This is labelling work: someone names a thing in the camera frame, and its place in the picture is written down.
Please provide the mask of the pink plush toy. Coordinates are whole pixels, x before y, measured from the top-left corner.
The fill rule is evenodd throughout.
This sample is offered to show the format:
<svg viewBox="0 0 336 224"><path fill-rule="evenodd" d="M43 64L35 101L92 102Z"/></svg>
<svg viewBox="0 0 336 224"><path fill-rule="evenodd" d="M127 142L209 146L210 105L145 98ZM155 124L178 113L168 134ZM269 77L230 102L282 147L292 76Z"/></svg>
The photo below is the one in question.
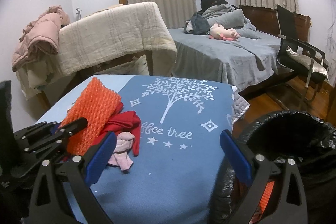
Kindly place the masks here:
<svg viewBox="0 0 336 224"><path fill-rule="evenodd" d="M233 28L225 29L221 24L215 23L209 32L209 38L217 40L236 41L241 35Z"/></svg>

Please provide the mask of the wooden bed headboard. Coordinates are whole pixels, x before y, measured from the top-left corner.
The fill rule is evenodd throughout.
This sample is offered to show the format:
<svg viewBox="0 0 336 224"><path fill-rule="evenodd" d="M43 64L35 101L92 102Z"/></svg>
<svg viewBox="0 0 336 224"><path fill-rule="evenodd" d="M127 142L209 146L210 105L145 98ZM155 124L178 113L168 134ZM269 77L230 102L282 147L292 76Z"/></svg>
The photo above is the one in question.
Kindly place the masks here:
<svg viewBox="0 0 336 224"><path fill-rule="evenodd" d="M276 10L264 7L239 6L246 18L256 27L257 30L278 36L280 29L278 26ZM310 17L295 14L295 29L299 40L308 42Z"/></svg>

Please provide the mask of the grey pillow and duvet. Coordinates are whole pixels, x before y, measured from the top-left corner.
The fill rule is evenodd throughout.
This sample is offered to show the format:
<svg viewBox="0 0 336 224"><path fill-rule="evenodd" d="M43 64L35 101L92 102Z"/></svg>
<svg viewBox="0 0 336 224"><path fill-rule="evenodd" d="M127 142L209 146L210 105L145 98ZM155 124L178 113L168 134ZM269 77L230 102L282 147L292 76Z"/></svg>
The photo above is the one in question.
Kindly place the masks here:
<svg viewBox="0 0 336 224"><path fill-rule="evenodd" d="M212 27L215 23L221 24L225 29L233 28L242 37L259 39L256 27L245 17L242 9L235 9L231 5L214 5L203 12L202 17Z"/></svg>

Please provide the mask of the orange foam net sleeve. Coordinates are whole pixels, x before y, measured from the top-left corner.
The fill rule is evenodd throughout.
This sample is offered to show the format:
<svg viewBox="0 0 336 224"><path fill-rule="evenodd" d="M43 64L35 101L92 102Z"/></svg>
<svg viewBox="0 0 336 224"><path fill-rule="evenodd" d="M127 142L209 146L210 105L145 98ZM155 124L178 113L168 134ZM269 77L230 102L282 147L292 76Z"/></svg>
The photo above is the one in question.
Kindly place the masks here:
<svg viewBox="0 0 336 224"><path fill-rule="evenodd" d="M79 118L85 118L88 122L85 129L69 138L67 152L84 155L120 102L119 94L106 88L98 78L91 79L60 124L64 126Z"/></svg>

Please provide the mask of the red cloth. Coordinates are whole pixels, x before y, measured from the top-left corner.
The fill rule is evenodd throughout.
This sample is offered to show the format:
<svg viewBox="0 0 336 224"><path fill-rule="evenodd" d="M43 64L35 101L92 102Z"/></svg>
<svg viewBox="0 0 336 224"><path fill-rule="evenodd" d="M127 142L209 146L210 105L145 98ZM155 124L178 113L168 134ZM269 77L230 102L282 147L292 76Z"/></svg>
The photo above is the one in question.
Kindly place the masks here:
<svg viewBox="0 0 336 224"><path fill-rule="evenodd" d="M122 110L123 103L120 102L92 144L96 145L100 143L108 132L113 132L116 136L122 132L130 132L135 136L135 141L132 146L133 155L138 156L141 137L141 120L135 111L122 112Z"/></svg>

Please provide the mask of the silver chair cushion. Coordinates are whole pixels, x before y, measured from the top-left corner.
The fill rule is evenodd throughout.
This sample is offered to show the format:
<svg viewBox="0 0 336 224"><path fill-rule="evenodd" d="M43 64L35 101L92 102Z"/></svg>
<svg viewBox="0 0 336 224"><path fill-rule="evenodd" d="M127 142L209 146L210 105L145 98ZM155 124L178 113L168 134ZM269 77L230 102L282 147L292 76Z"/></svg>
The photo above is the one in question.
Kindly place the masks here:
<svg viewBox="0 0 336 224"><path fill-rule="evenodd" d="M308 70L311 67L311 58L303 55L303 54L299 54L297 52L294 52L290 46L286 46L286 54L295 62L303 65L304 67L306 67ZM312 72L313 73L318 73L320 75L322 75L323 77L325 77L326 79L328 79L328 74L327 74L327 70L324 68L323 65L317 63L317 61L314 61L313 66L312 66Z"/></svg>

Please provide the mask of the blue coffee tree tablecloth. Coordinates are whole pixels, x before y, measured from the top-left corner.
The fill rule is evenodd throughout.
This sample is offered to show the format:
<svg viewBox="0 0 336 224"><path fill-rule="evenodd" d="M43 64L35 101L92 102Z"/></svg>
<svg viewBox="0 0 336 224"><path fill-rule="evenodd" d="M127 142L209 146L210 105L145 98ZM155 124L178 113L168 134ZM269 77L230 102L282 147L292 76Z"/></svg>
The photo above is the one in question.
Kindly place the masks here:
<svg viewBox="0 0 336 224"><path fill-rule="evenodd" d="M232 128L235 88L206 80L100 75L141 120L139 154L128 173L107 167L92 192L114 223L207 223Z"/></svg>

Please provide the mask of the grey bed sheet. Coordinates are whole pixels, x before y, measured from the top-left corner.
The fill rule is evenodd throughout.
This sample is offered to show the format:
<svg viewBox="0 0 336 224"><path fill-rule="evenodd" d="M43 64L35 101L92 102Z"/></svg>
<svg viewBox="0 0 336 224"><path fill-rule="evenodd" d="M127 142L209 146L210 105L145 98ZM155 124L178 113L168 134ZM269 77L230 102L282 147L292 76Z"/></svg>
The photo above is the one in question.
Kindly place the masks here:
<svg viewBox="0 0 336 224"><path fill-rule="evenodd" d="M231 42L185 34L181 28L169 33L177 48L175 77L231 84L243 91L278 73L280 38L276 36L257 31L258 39Z"/></svg>

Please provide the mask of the dark blue clothes pile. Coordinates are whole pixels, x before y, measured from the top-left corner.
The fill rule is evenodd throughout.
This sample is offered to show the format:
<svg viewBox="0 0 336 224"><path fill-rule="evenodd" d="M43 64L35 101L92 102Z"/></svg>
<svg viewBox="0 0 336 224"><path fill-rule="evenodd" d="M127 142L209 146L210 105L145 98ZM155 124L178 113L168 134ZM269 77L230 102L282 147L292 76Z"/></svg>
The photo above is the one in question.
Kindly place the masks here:
<svg viewBox="0 0 336 224"><path fill-rule="evenodd" d="M210 24L201 14L195 12L193 16L185 21L183 32L193 35L207 35L210 31Z"/></svg>

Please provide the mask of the grey quilted mat edge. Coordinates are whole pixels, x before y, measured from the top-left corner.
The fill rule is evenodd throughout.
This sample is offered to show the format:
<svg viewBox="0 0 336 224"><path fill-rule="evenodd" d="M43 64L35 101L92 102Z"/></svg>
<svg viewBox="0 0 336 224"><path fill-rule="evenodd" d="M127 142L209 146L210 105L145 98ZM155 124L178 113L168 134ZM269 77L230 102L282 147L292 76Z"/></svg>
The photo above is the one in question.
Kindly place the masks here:
<svg viewBox="0 0 336 224"><path fill-rule="evenodd" d="M236 86L232 85L232 124L237 122L239 119L243 118L245 113L248 111L250 104L238 93Z"/></svg>

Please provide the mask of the pink sock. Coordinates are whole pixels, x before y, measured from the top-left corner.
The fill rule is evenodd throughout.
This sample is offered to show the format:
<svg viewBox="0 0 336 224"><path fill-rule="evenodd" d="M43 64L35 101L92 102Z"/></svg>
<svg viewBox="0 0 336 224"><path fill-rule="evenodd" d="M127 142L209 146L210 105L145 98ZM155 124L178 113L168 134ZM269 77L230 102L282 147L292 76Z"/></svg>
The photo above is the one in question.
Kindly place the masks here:
<svg viewBox="0 0 336 224"><path fill-rule="evenodd" d="M121 132L117 135L116 147L108 160L108 165L119 167L122 172L128 172L133 161L128 155L135 141L135 136L130 132Z"/></svg>

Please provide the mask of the pink padded jacket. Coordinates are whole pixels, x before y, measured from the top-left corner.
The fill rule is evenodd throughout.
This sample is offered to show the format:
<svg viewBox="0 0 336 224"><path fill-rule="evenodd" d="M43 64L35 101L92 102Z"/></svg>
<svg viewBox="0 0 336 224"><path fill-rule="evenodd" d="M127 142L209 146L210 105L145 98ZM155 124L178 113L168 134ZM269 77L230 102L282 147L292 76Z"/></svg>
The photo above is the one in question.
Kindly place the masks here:
<svg viewBox="0 0 336 224"><path fill-rule="evenodd" d="M12 71L40 60L43 55L58 54L60 29L69 23L70 17L58 5L50 6L38 19L25 26L12 55Z"/></svg>

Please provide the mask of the black office chair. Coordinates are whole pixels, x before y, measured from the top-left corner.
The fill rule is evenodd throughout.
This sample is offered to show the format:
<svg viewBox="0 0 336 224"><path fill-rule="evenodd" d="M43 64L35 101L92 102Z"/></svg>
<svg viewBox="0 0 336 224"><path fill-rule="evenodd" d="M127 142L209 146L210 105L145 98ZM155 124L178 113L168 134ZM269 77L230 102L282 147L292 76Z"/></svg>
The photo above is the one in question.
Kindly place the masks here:
<svg viewBox="0 0 336 224"><path fill-rule="evenodd" d="M328 80L322 75L312 72L314 61L317 61L317 63L323 65L325 68L326 55L317 47L298 39L297 31L295 29L294 13L280 5L277 5L276 15L280 29L279 37L281 39L280 49L277 54L277 61L281 66L291 69L296 76L301 76L305 79L303 91L296 92L295 94L298 97L298 109L306 110L309 107L309 104L315 99L318 89L322 86L323 82ZM294 52L310 57L310 69L308 70L303 65L292 60L286 54L286 46L290 46Z"/></svg>

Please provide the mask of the beige blanket on rack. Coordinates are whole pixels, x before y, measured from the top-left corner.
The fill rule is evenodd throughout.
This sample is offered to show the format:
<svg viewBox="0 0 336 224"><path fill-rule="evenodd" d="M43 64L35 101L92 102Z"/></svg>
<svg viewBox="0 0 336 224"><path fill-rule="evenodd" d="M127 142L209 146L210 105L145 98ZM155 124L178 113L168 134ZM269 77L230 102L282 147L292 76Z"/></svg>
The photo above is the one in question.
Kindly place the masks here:
<svg viewBox="0 0 336 224"><path fill-rule="evenodd" d="M58 54L49 57L52 80L139 52L152 53L155 76L171 74L177 48L155 2L114 7L61 28Z"/></svg>

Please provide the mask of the black trash bin bag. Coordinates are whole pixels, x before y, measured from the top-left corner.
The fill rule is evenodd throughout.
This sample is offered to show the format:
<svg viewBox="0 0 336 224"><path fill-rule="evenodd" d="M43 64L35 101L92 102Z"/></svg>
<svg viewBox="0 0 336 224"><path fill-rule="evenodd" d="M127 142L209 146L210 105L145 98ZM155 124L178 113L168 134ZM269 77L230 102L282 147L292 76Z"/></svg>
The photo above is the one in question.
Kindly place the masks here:
<svg viewBox="0 0 336 224"><path fill-rule="evenodd" d="M254 154L278 164L294 159L302 179L307 223L335 223L335 128L302 111L276 111L248 125L238 137ZM247 187L225 158L210 201L209 223L226 223Z"/></svg>

